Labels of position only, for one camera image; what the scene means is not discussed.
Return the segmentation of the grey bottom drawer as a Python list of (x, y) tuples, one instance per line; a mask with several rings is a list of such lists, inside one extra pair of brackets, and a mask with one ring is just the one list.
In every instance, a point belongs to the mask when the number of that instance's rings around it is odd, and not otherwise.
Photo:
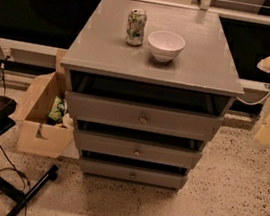
[(154, 186), (181, 189), (187, 182), (186, 176), (179, 174), (121, 166), (114, 163), (79, 159), (78, 164), (82, 172), (113, 179), (153, 184)]

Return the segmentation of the grey drawer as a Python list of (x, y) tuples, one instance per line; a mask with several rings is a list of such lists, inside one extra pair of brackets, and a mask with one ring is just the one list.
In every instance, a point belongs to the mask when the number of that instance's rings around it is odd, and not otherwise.
[(71, 117), (110, 126), (209, 141), (222, 118), (179, 109), (126, 102), (69, 91), (65, 94)]
[(179, 174), (121, 166), (114, 163), (79, 159), (78, 164), (82, 172), (113, 179), (153, 184), (154, 186), (181, 189), (187, 182), (186, 176)]
[(74, 136), (77, 149), (135, 158), (141, 161), (181, 166), (181, 168), (193, 168), (202, 157), (202, 152), (200, 151), (176, 149), (169, 146), (163, 147), (156, 143), (97, 134), (96, 132), (89, 133), (80, 130), (75, 132)]

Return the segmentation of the grey middle drawer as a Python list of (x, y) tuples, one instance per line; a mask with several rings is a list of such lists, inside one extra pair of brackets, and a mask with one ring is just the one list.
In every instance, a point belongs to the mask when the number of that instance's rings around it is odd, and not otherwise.
[(77, 149), (135, 158), (141, 161), (181, 166), (181, 168), (193, 168), (202, 157), (202, 152), (200, 151), (176, 149), (169, 146), (163, 147), (156, 143), (97, 134), (96, 132), (89, 133), (80, 130), (75, 132), (74, 136)]

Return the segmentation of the grey top drawer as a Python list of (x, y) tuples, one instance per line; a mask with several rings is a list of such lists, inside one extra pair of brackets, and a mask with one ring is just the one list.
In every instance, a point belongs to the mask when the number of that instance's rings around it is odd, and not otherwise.
[(71, 117), (110, 126), (209, 141), (222, 118), (179, 109), (126, 102), (69, 91), (65, 94)]

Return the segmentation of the white ceramic bowl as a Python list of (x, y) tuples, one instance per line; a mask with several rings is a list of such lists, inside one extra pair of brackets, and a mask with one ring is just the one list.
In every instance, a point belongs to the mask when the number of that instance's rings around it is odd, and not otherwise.
[(185, 48), (183, 37), (171, 31), (152, 32), (147, 40), (149, 42), (149, 50), (157, 61), (171, 61)]

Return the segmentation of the green white soda can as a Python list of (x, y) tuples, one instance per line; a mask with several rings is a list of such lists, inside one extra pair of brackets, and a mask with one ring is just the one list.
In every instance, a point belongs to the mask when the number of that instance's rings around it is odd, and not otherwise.
[(136, 47), (143, 44), (146, 22), (147, 22), (147, 14), (144, 9), (132, 9), (129, 12), (126, 29), (127, 44)]

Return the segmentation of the green snack bag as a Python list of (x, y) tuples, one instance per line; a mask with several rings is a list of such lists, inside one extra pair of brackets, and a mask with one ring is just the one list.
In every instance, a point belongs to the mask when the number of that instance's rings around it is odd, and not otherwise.
[(66, 113), (65, 101), (56, 96), (53, 105), (51, 106), (50, 112), (48, 113), (48, 121), (50, 124), (59, 124)]

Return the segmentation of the brown cardboard box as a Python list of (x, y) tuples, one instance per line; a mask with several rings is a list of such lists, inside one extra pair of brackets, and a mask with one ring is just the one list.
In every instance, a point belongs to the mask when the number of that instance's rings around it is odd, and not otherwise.
[(12, 119), (20, 121), (17, 149), (33, 155), (57, 158), (74, 141), (73, 131), (48, 122), (54, 99), (66, 90), (61, 59), (66, 50), (56, 51), (56, 71), (35, 77), (17, 104)]

